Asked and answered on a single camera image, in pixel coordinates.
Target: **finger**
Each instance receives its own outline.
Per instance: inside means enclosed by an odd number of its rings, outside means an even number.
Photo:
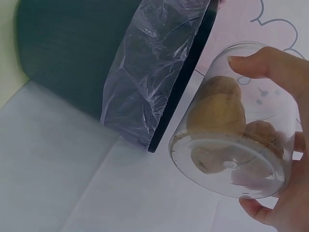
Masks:
[[[272,210],[262,206],[257,200],[240,199],[239,203],[246,213],[254,220],[271,226]]]
[[[249,57],[229,57],[231,69],[249,78],[267,77],[297,101],[306,143],[309,144],[309,61],[265,47]]]
[[[295,133],[294,151],[304,153],[306,150],[306,143],[303,132]]]

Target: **clear plastic bag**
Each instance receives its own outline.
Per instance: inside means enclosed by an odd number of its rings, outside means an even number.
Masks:
[[[143,0],[103,91],[101,122],[148,149],[210,0]]]

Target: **potato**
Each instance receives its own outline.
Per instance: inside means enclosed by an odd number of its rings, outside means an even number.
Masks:
[[[241,100],[240,87],[237,81],[231,77],[216,76],[209,79],[198,91],[198,99],[203,100],[217,94],[231,95],[239,101]]]

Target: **transparent cup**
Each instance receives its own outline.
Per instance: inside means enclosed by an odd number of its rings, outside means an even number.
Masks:
[[[269,79],[233,72],[227,61],[263,47],[240,42],[218,55],[169,143],[183,174],[225,196],[272,196],[290,177],[296,102]]]

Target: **white surface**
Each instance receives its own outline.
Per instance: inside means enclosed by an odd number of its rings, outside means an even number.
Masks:
[[[168,152],[147,154],[119,139],[63,232],[210,231],[217,200]]]
[[[0,231],[60,231],[117,137],[29,82],[0,111]]]

